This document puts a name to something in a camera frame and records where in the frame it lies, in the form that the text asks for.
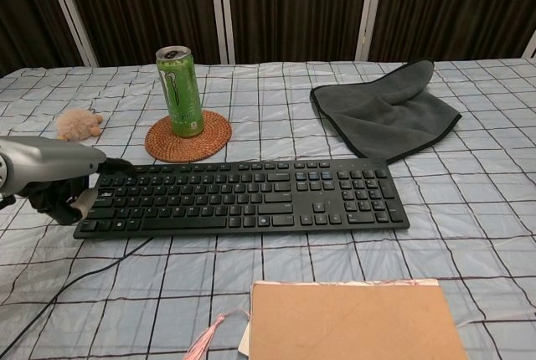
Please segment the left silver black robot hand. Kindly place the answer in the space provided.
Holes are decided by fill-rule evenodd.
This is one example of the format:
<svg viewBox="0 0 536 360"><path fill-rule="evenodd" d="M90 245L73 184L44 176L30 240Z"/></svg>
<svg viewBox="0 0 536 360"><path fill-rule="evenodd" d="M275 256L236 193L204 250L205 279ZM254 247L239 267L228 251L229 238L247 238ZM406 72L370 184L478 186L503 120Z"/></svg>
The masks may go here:
<svg viewBox="0 0 536 360"><path fill-rule="evenodd" d="M16 197L27 198L35 210L58 224L86 218L97 197L89 186L95 173L134 174L134 166L109 158L94 147L42 136L1 138L1 207Z"/></svg>

